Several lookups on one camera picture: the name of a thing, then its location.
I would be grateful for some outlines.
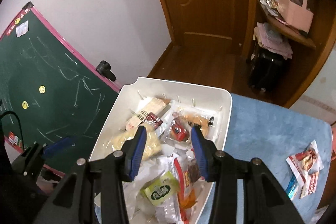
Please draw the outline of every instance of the green oval logo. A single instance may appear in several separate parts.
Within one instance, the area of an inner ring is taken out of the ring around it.
[[[165,195],[167,195],[169,192],[170,192],[170,186],[163,185],[160,187],[160,189],[152,192],[151,199],[159,200],[160,198],[163,198]]]

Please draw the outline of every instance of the table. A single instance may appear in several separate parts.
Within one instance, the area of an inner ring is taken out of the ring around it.
[[[287,108],[251,98],[232,95],[232,112],[224,150],[236,159],[261,158],[286,189],[292,171],[286,162],[289,155],[302,152],[316,140],[324,169],[319,173],[316,192],[293,200],[305,223],[312,219],[327,181],[331,159],[332,133],[330,125]],[[243,223],[244,198],[242,181],[238,183],[237,224]],[[198,223],[208,223],[213,203],[214,189]]]

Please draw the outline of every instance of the metal bolt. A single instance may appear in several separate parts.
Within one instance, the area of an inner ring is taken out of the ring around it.
[[[80,158],[77,160],[77,165],[82,166],[83,164],[85,164],[85,159]]]
[[[256,166],[261,165],[263,162],[260,158],[253,158],[252,163]]]
[[[114,151],[113,152],[113,155],[116,157],[116,158],[119,158],[123,155],[123,152],[121,150],[117,150],[117,151]]]
[[[217,150],[215,155],[219,158],[223,158],[225,156],[225,152],[222,150]]]

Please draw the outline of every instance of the yellow smiley magnet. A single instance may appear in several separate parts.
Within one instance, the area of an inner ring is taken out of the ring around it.
[[[39,87],[39,92],[42,93],[42,94],[45,93],[45,86],[44,85]]]
[[[26,101],[23,101],[23,102],[22,102],[22,107],[23,107],[24,109],[27,109],[27,108],[28,108],[28,103],[27,103]]]

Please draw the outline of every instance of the white wall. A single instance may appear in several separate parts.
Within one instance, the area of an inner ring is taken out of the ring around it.
[[[290,109],[330,124],[336,121],[336,48],[332,49],[319,74]]]
[[[123,84],[147,76],[171,41],[159,0],[3,0],[1,33],[29,1],[90,63],[108,61]]]

